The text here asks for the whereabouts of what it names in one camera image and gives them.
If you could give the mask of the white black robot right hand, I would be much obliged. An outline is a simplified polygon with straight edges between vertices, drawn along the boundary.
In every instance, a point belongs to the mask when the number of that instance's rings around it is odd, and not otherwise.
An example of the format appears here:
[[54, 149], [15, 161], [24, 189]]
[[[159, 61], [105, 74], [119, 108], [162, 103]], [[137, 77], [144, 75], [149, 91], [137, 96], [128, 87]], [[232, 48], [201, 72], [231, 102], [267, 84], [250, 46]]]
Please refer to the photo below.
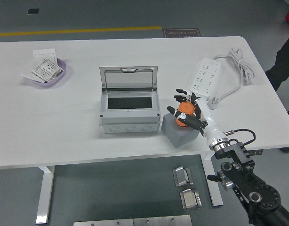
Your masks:
[[179, 95], [174, 98], [181, 104], [190, 104], [194, 107], [194, 113], [189, 114], [185, 110], [178, 110], [171, 106], [167, 110], [181, 123], [198, 130], [206, 139], [211, 150], [216, 150], [217, 146], [228, 146], [226, 135], [221, 132], [206, 102], [197, 97], [193, 92], [177, 89]]

